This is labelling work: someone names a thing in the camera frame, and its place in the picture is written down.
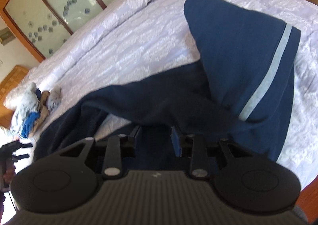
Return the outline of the navy blue striped pants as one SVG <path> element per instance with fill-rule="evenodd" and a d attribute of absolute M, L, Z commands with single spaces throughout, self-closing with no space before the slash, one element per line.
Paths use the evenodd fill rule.
<path fill-rule="evenodd" d="M 276 161 L 291 120 L 300 30 L 224 0 L 186 0 L 183 11 L 199 60 L 87 94 L 41 134 L 34 160 L 92 137 L 112 114 L 232 139 Z"/>

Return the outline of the bright blue folded garment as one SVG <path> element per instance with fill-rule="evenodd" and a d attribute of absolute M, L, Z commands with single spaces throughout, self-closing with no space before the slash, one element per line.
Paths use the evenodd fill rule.
<path fill-rule="evenodd" d="M 41 91 L 37 88 L 35 83 L 32 83 L 29 87 L 29 90 L 25 92 L 25 99 L 22 107 L 22 110 L 24 112 L 20 136 L 23 139 L 28 138 L 33 123 L 40 116 L 40 100 L 38 98 L 38 95 L 41 95 Z"/>

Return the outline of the tan folded garment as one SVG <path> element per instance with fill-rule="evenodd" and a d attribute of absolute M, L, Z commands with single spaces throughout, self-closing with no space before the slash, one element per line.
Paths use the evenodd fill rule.
<path fill-rule="evenodd" d="M 40 116 L 33 123 L 32 129 L 29 132 L 28 138 L 31 138 L 35 134 L 36 130 L 41 126 L 41 124 L 45 121 L 46 117 L 48 117 L 49 115 L 49 110 L 46 106 L 46 102 L 48 100 L 49 95 L 50 95 L 50 92 L 48 90 L 43 91 L 41 94 L 40 105 L 39 105 Z"/>

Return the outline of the grey folded garment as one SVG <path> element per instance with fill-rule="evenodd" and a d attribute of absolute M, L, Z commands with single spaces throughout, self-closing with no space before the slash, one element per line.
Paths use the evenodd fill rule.
<path fill-rule="evenodd" d="M 31 83 L 20 96 L 11 120 L 11 132 L 21 138 L 31 138 L 41 124 L 61 104 L 61 87 L 40 91 Z"/>

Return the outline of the wooden headboard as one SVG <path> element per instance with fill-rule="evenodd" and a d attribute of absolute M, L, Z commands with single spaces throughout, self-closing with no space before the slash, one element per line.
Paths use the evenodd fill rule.
<path fill-rule="evenodd" d="M 12 71 L 1 82 L 1 109 L 0 109 L 0 125 L 9 128 L 11 124 L 13 110 L 4 106 L 4 100 L 7 94 L 18 86 L 23 78 L 28 74 L 29 70 L 23 66 L 16 65 Z"/>

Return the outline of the rolled white quilt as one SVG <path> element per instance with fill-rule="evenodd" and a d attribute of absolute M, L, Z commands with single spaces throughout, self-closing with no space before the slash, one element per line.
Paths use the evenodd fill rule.
<path fill-rule="evenodd" d="M 78 29 L 54 56 L 31 69 L 21 83 L 6 95 L 4 106 L 15 110 L 22 93 L 31 83 L 35 83 L 40 90 L 53 88 L 58 80 L 103 37 L 153 1 L 155 0 L 114 0 L 111 2 L 105 10 Z"/>

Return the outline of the white textured bedspread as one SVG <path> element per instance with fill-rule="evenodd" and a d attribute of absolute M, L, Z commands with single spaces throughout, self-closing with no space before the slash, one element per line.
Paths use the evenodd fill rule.
<path fill-rule="evenodd" d="M 305 0 L 225 1 L 282 19 L 301 31 L 293 112 L 278 163 L 293 171 L 306 187 L 317 176 L 317 6 Z M 61 87 L 61 105 L 40 130 L 91 91 L 197 61 L 199 53 L 183 14 L 184 2 L 150 2 L 103 37 L 54 85 Z"/>

